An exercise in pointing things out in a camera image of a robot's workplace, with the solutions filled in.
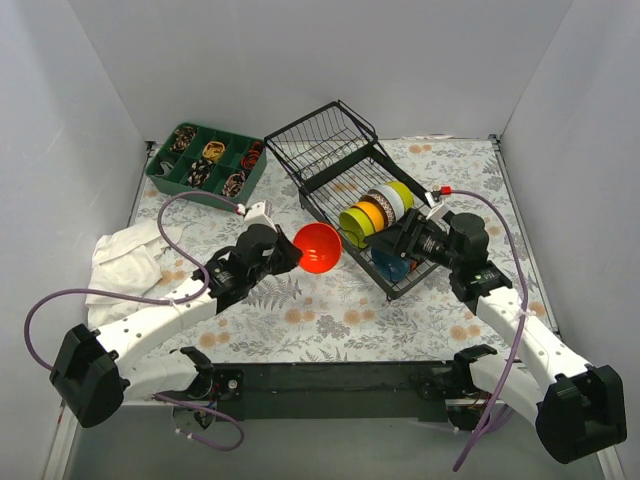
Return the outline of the red orange bowl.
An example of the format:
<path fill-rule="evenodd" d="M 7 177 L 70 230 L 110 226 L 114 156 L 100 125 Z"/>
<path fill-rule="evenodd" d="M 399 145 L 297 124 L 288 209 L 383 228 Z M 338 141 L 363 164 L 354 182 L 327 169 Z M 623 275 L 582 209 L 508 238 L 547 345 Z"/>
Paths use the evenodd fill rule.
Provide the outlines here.
<path fill-rule="evenodd" d="M 301 228 L 294 237 L 293 245 L 302 253 L 298 266 L 313 274 L 332 270 L 342 254 L 340 235 L 332 226 L 321 222 Z"/>

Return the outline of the lime green bowl back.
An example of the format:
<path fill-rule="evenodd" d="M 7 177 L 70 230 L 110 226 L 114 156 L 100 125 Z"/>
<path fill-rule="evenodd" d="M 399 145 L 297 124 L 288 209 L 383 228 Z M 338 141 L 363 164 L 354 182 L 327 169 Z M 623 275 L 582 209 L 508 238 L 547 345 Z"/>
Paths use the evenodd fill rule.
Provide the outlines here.
<path fill-rule="evenodd" d="M 399 181 L 391 181 L 388 182 L 387 185 L 393 188 L 399 194 L 405 210 L 409 210 L 414 206 L 413 194 L 404 183 Z"/>

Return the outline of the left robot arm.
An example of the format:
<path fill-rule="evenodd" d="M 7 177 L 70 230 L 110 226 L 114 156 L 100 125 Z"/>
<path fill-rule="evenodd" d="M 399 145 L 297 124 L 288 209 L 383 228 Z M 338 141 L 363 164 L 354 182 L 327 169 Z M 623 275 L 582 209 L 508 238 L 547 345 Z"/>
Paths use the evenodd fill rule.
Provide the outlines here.
<path fill-rule="evenodd" d="M 104 422 L 126 401 L 157 393 L 205 399 L 214 366 L 204 353 L 181 347 L 157 361 L 145 355 L 244 300 L 265 276 L 295 269 L 301 257 L 280 227 L 249 226 L 159 304 L 95 330 L 83 324 L 69 330 L 50 373 L 52 385 L 84 428 Z"/>

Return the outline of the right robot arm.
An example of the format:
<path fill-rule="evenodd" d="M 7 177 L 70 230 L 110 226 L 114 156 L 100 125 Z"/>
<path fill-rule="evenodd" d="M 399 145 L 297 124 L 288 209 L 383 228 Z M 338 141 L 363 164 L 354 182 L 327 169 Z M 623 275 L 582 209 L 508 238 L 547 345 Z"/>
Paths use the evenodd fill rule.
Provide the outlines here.
<path fill-rule="evenodd" d="M 427 260 L 450 270 L 456 298 L 495 330 L 526 366 L 502 373 L 495 353 L 460 352 L 452 373 L 464 397 L 492 390 L 525 417 L 546 451 L 567 464 L 627 438 L 623 382 L 610 366 L 595 367 L 573 352 L 535 315 L 509 279 L 488 258 L 484 221 L 471 213 L 447 214 L 448 230 L 411 209 L 388 228 L 369 235 L 372 248 L 395 257 Z"/>

